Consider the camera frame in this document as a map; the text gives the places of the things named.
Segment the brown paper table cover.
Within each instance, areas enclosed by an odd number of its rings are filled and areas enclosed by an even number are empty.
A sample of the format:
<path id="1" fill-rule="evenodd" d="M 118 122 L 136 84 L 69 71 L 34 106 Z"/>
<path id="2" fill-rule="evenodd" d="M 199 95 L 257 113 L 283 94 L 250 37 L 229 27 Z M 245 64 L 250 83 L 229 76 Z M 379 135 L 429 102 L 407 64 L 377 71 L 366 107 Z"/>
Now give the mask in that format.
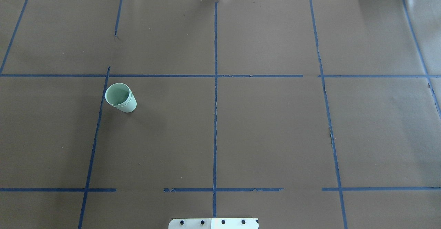
<path id="1" fill-rule="evenodd" d="M 439 229 L 437 46 L 440 0 L 1 0 L 1 228 Z"/>

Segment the white metal base plate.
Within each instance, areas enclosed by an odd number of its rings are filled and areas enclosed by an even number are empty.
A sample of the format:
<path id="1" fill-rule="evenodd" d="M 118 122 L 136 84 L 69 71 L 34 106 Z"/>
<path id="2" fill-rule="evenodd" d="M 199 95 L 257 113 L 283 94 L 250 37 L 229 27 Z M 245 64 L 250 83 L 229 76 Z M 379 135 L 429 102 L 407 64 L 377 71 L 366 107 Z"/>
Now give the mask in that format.
<path id="1" fill-rule="evenodd" d="M 258 229 L 256 218 L 177 218 L 172 219 L 169 229 Z"/>

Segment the pale green cup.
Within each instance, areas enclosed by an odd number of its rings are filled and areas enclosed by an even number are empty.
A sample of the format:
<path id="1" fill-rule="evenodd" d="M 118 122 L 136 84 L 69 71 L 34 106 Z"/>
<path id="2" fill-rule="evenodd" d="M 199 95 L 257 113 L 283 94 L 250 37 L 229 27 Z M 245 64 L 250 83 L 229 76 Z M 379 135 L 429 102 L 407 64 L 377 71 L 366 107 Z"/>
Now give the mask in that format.
<path id="1" fill-rule="evenodd" d="M 134 99 L 134 94 L 126 84 L 115 83 L 106 89 L 104 98 L 113 107 L 123 107 Z"/>
<path id="2" fill-rule="evenodd" d="M 122 112 L 125 112 L 125 113 L 133 112 L 137 108 L 137 100 L 136 100 L 136 98 L 134 96 L 134 99 L 131 100 L 131 102 L 129 104 L 127 104 L 126 106 L 115 107 L 115 108 L 120 110 L 120 111 L 122 111 Z"/>

